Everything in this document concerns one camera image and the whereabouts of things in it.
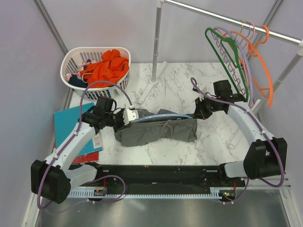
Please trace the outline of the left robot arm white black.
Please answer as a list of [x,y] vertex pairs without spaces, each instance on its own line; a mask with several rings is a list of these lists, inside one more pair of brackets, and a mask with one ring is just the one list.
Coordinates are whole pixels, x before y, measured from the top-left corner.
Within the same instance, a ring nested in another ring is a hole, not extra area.
[[122,123],[123,112],[115,112],[117,103],[108,97],[99,97],[96,105],[80,117],[74,129],[63,143],[43,161],[35,160],[30,169],[31,191],[38,198],[45,198],[57,204],[68,197],[71,190],[91,183],[99,186],[104,175],[95,164],[83,164],[76,169],[70,166],[83,147],[105,127],[116,127]]

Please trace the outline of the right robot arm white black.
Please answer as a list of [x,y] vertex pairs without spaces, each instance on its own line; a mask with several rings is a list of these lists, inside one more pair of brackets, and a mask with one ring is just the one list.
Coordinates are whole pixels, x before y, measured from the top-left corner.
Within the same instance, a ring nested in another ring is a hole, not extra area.
[[251,180],[280,176],[285,177],[287,142],[270,133],[250,110],[244,96],[233,93],[228,80],[214,83],[215,96],[202,91],[194,78],[191,78],[193,90],[201,97],[195,100],[194,117],[206,120],[215,112],[225,112],[238,126],[246,141],[250,144],[243,161],[223,164],[223,171],[217,174],[217,181],[228,186],[235,177],[247,177]]

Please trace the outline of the light blue hanger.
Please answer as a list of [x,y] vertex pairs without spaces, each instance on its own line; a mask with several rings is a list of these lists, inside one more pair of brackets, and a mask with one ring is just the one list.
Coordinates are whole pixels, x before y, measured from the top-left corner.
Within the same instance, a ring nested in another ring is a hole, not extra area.
[[155,114],[150,116],[144,116],[138,118],[132,123],[137,122],[158,122],[158,121],[167,121],[167,120],[184,120],[184,119],[193,119],[194,117],[188,114],[178,114],[178,113],[165,113],[165,114]]

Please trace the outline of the grey shorts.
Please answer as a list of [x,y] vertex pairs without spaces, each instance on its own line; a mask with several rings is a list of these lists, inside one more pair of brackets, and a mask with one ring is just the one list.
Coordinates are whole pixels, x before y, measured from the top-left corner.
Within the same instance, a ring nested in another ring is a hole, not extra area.
[[124,147],[147,145],[160,139],[194,142],[197,120],[182,117],[161,117],[131,123],[115,130],[115,139]]

